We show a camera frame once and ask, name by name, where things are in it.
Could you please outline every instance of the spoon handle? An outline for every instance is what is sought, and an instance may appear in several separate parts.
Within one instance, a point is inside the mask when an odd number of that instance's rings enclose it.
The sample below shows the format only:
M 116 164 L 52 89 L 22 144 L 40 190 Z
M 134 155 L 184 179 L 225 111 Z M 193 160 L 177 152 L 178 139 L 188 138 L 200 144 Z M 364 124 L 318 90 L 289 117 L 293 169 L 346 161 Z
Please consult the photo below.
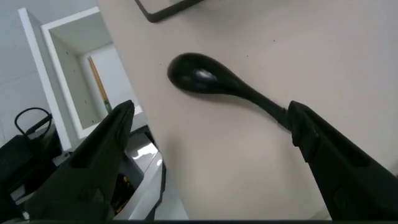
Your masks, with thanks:
M 251 94 L 248 94 L 245 99 L 251 101 L 252 103 L 258 105 L 260 108 L 262 108 L 264 111 L 266 111 L 268 114 L 270 114 L 273 118 L 275 118 L 280 125 L 282 125 L 284 128 L 290 130 L 289 124 L 287 122 L 287 110 L 272 100 L 268 99 L 261 93 L 257 92 L 253 88 L 251 88 Z

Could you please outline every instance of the white shelf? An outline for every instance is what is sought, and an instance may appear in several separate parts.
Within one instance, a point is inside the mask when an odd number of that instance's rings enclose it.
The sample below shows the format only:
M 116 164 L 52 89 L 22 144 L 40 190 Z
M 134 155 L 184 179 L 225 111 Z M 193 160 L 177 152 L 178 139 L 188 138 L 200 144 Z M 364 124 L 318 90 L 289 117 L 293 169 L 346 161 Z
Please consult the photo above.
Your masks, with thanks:
M 26 9 L 19 14 L 63 150 L 76 148 L 108 114 L 88 64 L 90 56 L 112 108 L 132 100 L 136 107 L 132 130 L 146 125 L 97 7 L 44 25 Z

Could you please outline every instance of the black device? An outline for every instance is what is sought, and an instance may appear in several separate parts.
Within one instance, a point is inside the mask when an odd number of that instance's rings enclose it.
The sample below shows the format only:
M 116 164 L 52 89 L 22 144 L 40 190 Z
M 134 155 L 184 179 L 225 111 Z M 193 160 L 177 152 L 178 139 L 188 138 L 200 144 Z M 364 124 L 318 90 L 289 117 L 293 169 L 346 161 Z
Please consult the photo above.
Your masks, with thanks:
M 111 220 L 111 198 L 134 103 L 117 105 L 27 201 L 31 220 Z
M 333 220 L 398 219 L 398 179 L 309 107 L 291 101 L 285 109 L 202 54 L 179 55 L 171 62 L 168 76 L 185 91 L 249 100 L 289 130 Z
M 141 10 L 145 18 L 151 23 L 157 23 L 164 19 L 168 19 L 176 15 L 177 13 L 188 9 L 189 7 L 198 4 L 201 1 L 203 0 L 182 0 L 155 13 L 149 13 L 142 5 L 140 0 L 135 0 L 136 4 L 138 5 L 138 8 Z

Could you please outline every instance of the white tile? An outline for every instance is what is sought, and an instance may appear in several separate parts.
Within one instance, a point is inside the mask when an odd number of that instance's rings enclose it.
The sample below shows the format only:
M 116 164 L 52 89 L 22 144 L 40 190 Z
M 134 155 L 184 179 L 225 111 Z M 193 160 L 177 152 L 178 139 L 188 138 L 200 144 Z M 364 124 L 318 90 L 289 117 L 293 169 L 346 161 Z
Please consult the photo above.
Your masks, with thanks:
M 0 14 L 0 83 L 22 77 L 35 69 L 18 12 Z
M 14 119 L 19 112 L 33 106 L 49 111 L 39 74 L 34 72 L 1 84 L 0 105 L 2 105 L 0 109 L 0 122 L 5 140 L 8 141 L 16 134 L 19 134 L 14 125 Z M 44 117 L 44 112 L 29 111 L 20 117 L 18 123 L 23 130 L 27 130 Z

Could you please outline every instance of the wooden stick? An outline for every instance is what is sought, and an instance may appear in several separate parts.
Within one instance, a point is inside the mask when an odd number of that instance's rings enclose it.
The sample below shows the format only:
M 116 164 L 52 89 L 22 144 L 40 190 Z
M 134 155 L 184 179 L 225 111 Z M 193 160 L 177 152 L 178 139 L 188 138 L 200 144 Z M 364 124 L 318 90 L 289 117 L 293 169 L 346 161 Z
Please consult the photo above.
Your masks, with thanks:
M 94 75 L 95 82 L 97 83 L 97 87 L 99 89 L 99 93 L 101 94 L 102 100 L 104 101 L 106 111 L 108 113 L 110 113 L 112 111 L 112 107 L 111 107 L 111 104 L 109 103 L 108 96 L 106 96 L 106 92 L 105 92 L 104 86 L 102 85 L 100 76 L 98 75 L 97 68 L 94 65 L 94 61 L 91 58 L 91 56 L 88 57 L 87 60 L 88 60 L 88 63 L 90 64 L 91 72 Z

